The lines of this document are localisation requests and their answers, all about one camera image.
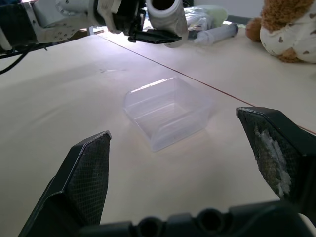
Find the clear plastic bag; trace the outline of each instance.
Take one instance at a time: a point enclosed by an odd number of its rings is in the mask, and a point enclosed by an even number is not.
[[[214,17],[199,7],[185,8],[189,31],[207,31],[214,27]]]

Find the brown teddy bear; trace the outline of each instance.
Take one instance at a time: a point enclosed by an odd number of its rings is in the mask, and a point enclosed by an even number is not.
[[[246,35],[283,62],[316,63],[316,0],[264,0]]]

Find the white table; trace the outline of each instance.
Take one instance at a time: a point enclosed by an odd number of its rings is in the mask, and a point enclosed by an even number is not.
[[[316,66],[285,64],[251,42],[240,29],[212,47],[130,43],[123,35],[102,37],[248,103],[281,110],[316,134]]]
[[[206,130],[152,153],[123,98],[174,75],[208,93],[218,110]],[[113,139],[102,223],[276,200],[238,106],[245,104],[99,36],[30,53],[0,77],[0,236],[18,235],[70,147],[104,130]]]

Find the transparent plastic container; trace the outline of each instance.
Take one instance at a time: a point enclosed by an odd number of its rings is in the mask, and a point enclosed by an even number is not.
[[[129,92],[124,109],[156,152],[205,128],[212,100],[183,80],[170,78]]]

